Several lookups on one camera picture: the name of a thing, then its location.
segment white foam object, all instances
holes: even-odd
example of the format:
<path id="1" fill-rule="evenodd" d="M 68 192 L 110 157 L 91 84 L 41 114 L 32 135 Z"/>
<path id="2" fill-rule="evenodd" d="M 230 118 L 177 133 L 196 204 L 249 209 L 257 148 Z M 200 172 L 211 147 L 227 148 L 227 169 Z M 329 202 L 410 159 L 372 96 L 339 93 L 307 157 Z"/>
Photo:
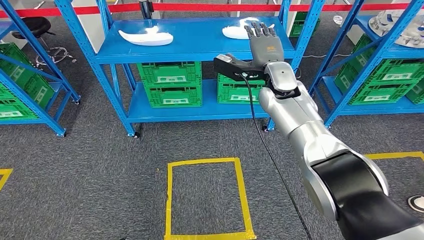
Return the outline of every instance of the white foam object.
<path id="1" fill-rule="evenodd" d="M 144 34 L 129 34 L 119 30 L 121 37 L 135 45 L 142 46 L 163 46 L 172 43 L 174 36 L 168 32 L 159 32 L 158 26 L 145 29 Z"/>
<path id="2" fill-rule="evenodd" d="M 240 26 L 227 26 L 222 29 L 222 33 L 224 36 L 230 39 L 249 39 L 248 32 L 245 29 L 245 26 L 248 26 L 249 24 L 246 23 L 246 21 L 259 21 L 259 19 L 255 17 L 246 17 L 243 19 L 240 19 Z M 273 28 L 275 25 L 272 24 L 269 26 L 269 28 Z"/>
<path id="3" fill-rule="evenodd" d="M 381 11 L 377 16 L 372 17 L 368 21 L 369 28 L 375 34 L 382 37 L 392 29 L 403 12 L 404 10 Z M 409 48 L 424 48 L 423 10 L 420 10 L 408 26 L 406 26 L 395 43 Z"/>

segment wire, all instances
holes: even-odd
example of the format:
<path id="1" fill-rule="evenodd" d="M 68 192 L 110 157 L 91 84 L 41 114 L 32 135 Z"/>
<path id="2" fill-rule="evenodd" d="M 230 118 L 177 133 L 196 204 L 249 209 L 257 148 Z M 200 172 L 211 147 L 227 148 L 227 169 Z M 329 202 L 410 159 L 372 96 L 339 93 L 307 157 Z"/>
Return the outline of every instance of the wire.
<path id="1" fill-rule="evenodd" d="M 241 74 L 240 74 L 239 76 L 240 76 L 240 77 L 241 77 L 241 78 L 242 78 L 242 79 L 246 82 L 247 89 L 248 89 L 248 91 L 249 91 L 250 109 L 251 109 L 251 113 L 252 113 L 252 119 L 253 119 L 254 125 L 256 126 L 256 130 L 257 130 L 257 133 L 259 134 L 260 140 L 262 141 L 263 146 L 265 147 L 266 151 L 268 152 L 268 155 L 269 155 L 269 157 L 271 158 L 272 163 L 274 164 L 275 168 L 277 169 L 278 175 L 279 175 L 279 177 L 281 178 L 281 181 L 282 181 L 282 183 L 283 183 L 283 185 L 284 185 L 285 189 L 287 190 L 288 196 L 290 197 L 291 203 L 293 204 L 294 209 L 296 210 L 296 213 L 297 213 L 297 215 L 299 216 L 300 222 L 301 222 L 301 223 L 302 223 L 302 225 L 303 225 L 303 228 L 304 228 L 304 230 L 305 230 L 305 232 L 306 232 L 307 238 L 308 238 L 309 240 L 312 240 L 311 234 L 309 233 L 309 230 L 308 230 L 308 228 L 306 227 L 306 224 L 305 224 L 305 222 L 304 222 L 304 220 L 303 220 L 303 218 L 302 218 L 302 216 L 301 216 L 301 213 L 300 213 L 300 211 L 299 211 L 299 208 L 298 208 L 298 206 L 296 205 L 296 202 L 295 202 L 295 199 L 293 198 L 292 192 L 289 190 L 289 187 L 287 186 L 287 183 L 286 183 L 286 181 L 284 180 L 283 175 L 281 174 L 280 168 L 277 166 L 277 163 L 276 163 L 276 161 L 275 161 L 275 159 L 274 159 L 273 155 L 271 154 L 270 149 L 268 148 L 267 144 L 265 143 L 265 139 L 264 139 L 264 137 L 263 137 L 263 136 L 262 136 L 262 134 L 261 134 L 261 130 L 259 129 L 258 123 L 256 122 L 255 109 L 254 109 L 254 107 L 253 107 L 252 90 L 251 90 L 251 86 L 249 85 L 249 81 L 245 78 L 245 76 L 243 76 L 243 75 L 241 75 Z"/>
<path id="2" fill-rule="evenodd" d="M 320 59 L 320 58 L 324 58 L 326 56 L 327 56 L 327 54 L 322 55 L 322 56 L 308 55 L 308 56 L 303 56 L 303 58 L 317 58 L 317 59 Z M 334 57 L 349 57 L 349 56 L 350 56 L 350 54 L 337 54 L 337 55 L 334 55 Z"/>

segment crate label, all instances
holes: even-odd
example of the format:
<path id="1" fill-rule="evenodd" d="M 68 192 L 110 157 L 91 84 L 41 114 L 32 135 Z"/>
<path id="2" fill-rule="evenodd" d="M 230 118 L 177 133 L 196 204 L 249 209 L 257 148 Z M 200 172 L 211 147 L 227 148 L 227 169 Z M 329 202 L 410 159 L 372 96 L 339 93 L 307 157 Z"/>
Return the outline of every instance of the crate label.
<path id="1" fill-rule="evenodd" d="M 158 76 L 158 83 L 179 83 L 187 82 L 186 76 Z"/>
<path id="2" fill-rule="evenodd" d="M 250 101 L 249 95 L 243 96 L 243 95 L 231 95 L 231 101 Z M 252 96 L 252 101 L 256 101 L 256 96 Z"/>
<path id="3" fill-rule="evenodd" d="M 356 59 L 359 61 L 362 67 L 365 66 L 365 64 L 368 62 L 368 60 L 362 54 L 356 56 Z"/>
<path id="4" fill-rule="evenodd" d="M 22 117 L 20 111 L 4 111 L 0 112 L 0 118 L 13 118 L 13 117 Z"/>
<path id="5" fill-rule="evenodd" d="M 389 100 L 390 95 L 383 95 L 383 96 L 367 96 L 363 101 L 369 102 L 369 101 L 387 101 Z"/>
<path id="6" fill-rule="evenodd" d="M 10 78 L 16 82 L 16 80 L 19 79 L 19 77 L 22 75 L 22 73 L 25 71 L 25 68 L 17 66 L 14 71 L 12 72 L 12 74 L 10 74 Z"/>
<path id="7" fill-rule="evenodd" d="M 46 87 L 41 87 L 40 91 L 38 92 L 37 96 L 35 97 L 34 101 L 36 103 L 41 103 L 41 101 L 43 100 L 44 95 L 46 95 L 47 93 L 47 88 Z"/>
<path id="8" fill-rule="evenodd" d="M 412 72 L 410 72 L 410 73 L 386 74 L 386 75 L 384 75 L 383 80 L 410 79 L 412 74 L 413 74 Z"/>
<path id="9" fill-rule="evenodd" d="M 343 85 L 348 89 L 349 86 L 351 85 L 351 82 L 349 81 L 349 79 L 346 77 L 346 75 L 343 75 L 340 77 L 341 82 L 343 83 Z"/>
<path id="10" fill-rule="evenodd" d="M 189 99 L 188 98 L 181 98 L 181 99 L 164 99 L 163 104 L 188 104 Z"/>
<path id="11" fill-rule="evenodd" d="M 416 94 L 420 94 L 423 91 L 423 89 L 420 86 L 418 86 L 418 84 L 417 84 L 417 85 L 413 86 L 412 91 Z"/>

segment black cable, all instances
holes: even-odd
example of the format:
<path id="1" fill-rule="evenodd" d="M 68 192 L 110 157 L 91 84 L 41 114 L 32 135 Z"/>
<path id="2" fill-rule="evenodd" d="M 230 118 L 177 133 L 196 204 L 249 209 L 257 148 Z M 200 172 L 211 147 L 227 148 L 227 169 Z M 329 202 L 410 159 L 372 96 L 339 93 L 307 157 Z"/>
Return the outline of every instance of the black cable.
<path id="1" fill-rule="evenodd" d="M 277 163 L 276 163 L 276 161 L 275 161 L 275 159 L 274 159 L 273 155 L 271 154 L 270 149 L 268 148 L 267 144 L 265 143 L 265 139 L 264 139 L 264 137 L 262 136 L 262 133 L 261 133 L 261 130 L 259 129 L 258 123 L 256 122 L 255 109 L 254 109 L 254 107 L 253 107 L 252 90 L 251 90 L 251 86 L 249 85 L 249 81 L 248 81 L 248 80 L 245 78 L 245 76 L 243 76 L 242 74 L 240 74 L 239 76 L 240 76 L 240 77 L 241 77 L 241 78 L 242 78 L 242 79 L 246 82 L 247 89 L 248 89 L 248 91 L 249 91 L 250 109 L 251 109 L 251 112 L 252 112 L 252 119 L 253 119 L 254 125 L 256 126 L 256 130 L 257 130 L 257 133 L 259 134 L 260 140 L 262 141 L 263 146 L 265 147 L 266 151 L 268 152 L 268 155 L 269 155 L 269 157 L 271 158 L 272 163 L 274 164 L 275 168 L 277 169 L 278 175 L 279 175 L 279 177 L 281 178 L 281 181 L 282 181 L 282 183 L 284 184 L 285 189 L 287 190 L 288 196 L 290 197 L 291 203 L 293 204 L 294 209 L 296 210 L 296 213 L 297 213 L 297 215 L 299 216 L 300 222 L 301 222 L 301 223 L 302 223 L 302 225 L 303 225 L 303 228 L 304 228 L 304 230 L 305 230 L 305 232 L 306 232 L 307 238 L 308 238 L 309 240 L 312 240 L 311 234 L 309 233 L 309 230 L 308 230 L 308 228 L 306 227 L 306 224 L 305 224 L 305 222 L 304 222 L 304 220 L 303 220 L 303 218 L 302 218 L 302 216 L 301 216 L 301 213 L 300 213 L 300 211 L 299 211 L 299 208 L 298 208 L 298 206 L 296 205 L 296 202 L 295 202 L 295 199 L 293 198 L 292 192 L 289 190 L 289 187 L 287 186 L 287 183 L 286 183 L 286 181 L 284 180 L 283 175 L 281 174 L 280 168 L 277 166 Z"/>

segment robot finger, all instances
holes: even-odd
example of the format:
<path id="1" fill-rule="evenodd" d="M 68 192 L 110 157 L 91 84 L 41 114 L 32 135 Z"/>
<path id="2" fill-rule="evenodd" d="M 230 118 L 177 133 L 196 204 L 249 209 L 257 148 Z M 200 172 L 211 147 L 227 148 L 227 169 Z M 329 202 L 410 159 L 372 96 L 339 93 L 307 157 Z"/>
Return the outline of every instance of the robot finger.
<path id="1" fill-rule="evenodd" d="M 246 29 L 249 39 L 255 35 L 250 26 L 244 26 L 244 29 Z"/>
<path id="2" fill-rule="evenodd" d="M 276 37 L 276 36 L 277 36 L 277 35 L 276 35 L 276 31 L 274 30 L 274 28 L 273 28 L 273 27 L 268 28 L 268 30 L 269 30 L 269 33 L 271 33 L 271 35 L 272 35 L 273 37 Z"/>
<path id="3" fill-rule="evenodd" d="M 262 32 L 265 36 L 270 35 L 270 30 L 268 29 L 267 25 L 265 25 L 265 23 L 261 22 L 260 27 L 262 28 Z"/>
<path id="4" fill-rule="evenodd" d="M 251 24 L 252 24 L 252 26 L 254 28 L 254 32 L 256 33 L 256 37 L 262 36 L 262 31 L 259 28 L 259 26 L 256 24 L 256 22 L 252 22 Z"/>

